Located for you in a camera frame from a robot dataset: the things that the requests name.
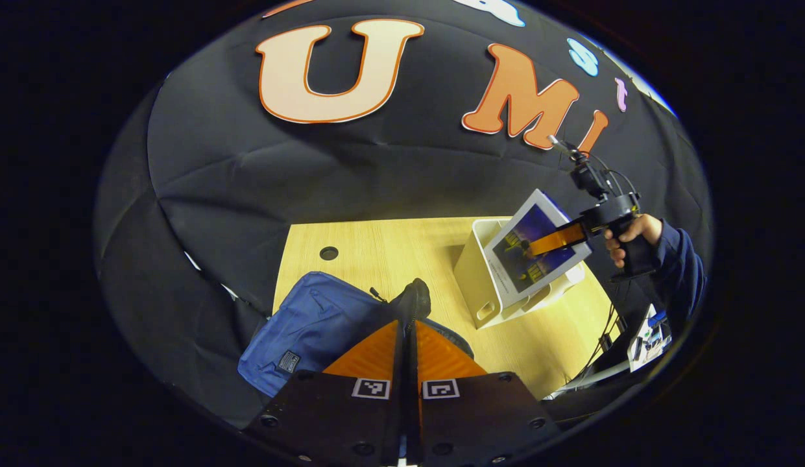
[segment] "table surface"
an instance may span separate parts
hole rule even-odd
[[[429,318],[456,331],[487,372],[515,372],[542,399],[583,369],[607,323],[610,299],[586,269],[584,281],[560,300],[523,317],[477,330],[453,277],[476,219],[393,219],[392,221],[295,224],[284,248],[273,310],[293,285],[311,271],[327,272],[358,289],[375,287],[388,301],[415,278],[431,291]],[[322,248],[338,249],[330,261]],[[618,336],[612,327],[610,337]]]

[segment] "person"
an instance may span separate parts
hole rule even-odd
[[[656,270],[649,277],[666,306],[668,319],[674,317],[670,321],[677,327],[684,325],[699,304],[708,281],[702,259],[693,251],[687,232],[672,227],[664,219],[643,213],[618,239],[613,238],[609,228],[604,231],[607,250],[616,268],[624,268],[625,251],[619,242],[629,242],[639,235],[655,248]]]

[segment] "screw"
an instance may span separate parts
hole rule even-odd
[[[278,419],[273,416],[262,416],[261,425],[266,426],[266,428],[275,428],[278,426]]]
[[[531,426],[532,428],[538,429],[538,428],[544,426],[546,423],[547,423],[547,420],[544,420],[541,417],[538,417],[535,420],[532,420],[532,422],[529,422],[529,426]]]
[[[367,443],[360,443],[356,446],[353,446],[353,452],[357,453],[358,455],[367,456],[373,454],[373,446]]]
[[[453,446],[450,443],[435,444],[434,448],[431,449],[435,455],[447,455],[450,454],[452,450]]]

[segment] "person's hand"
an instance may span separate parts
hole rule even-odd
[[[630,224],[630,228],[627,228],[625,233],[619,235],[618,239],[613,239],[612,232],[609,228],[604,230],[604,238],[607,239],[604,244],[607,246],[607,250],[610,251],[610,257],[613,259],[613,262],[616,263],[616,268],[621,269],[624,268],[625,253],[624,250],[621,249],[619,240],[626,243],[641,235],[650,245],[655,246],[659,243],[661,231],[662,222],[659,221],[659,219],[651,215],[640,215]]]

